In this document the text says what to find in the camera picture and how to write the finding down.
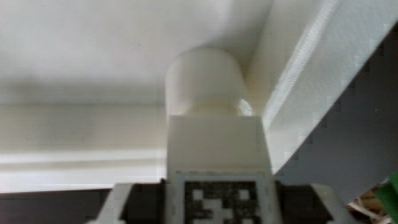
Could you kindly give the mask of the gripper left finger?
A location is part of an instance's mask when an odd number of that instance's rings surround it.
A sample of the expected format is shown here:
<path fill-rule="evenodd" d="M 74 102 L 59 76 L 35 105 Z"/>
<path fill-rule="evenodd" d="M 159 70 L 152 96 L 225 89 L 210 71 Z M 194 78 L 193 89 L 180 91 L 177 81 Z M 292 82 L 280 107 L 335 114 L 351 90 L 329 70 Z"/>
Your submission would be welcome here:
<path fill-rule="evenodd" d="M 166 182 L 118 183 L 86 224 L 166 224 Z"/>

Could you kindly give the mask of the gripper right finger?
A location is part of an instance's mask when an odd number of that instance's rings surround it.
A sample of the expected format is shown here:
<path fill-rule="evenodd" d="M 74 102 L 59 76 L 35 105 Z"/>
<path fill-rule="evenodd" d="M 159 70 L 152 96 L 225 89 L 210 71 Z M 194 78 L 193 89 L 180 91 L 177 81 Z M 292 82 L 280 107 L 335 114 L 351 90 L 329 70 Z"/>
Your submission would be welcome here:
<path fill-rule="evenodd" d="M 283 224 L 356 224 L 335 189 L 328 185 L 278 183 Z"/>

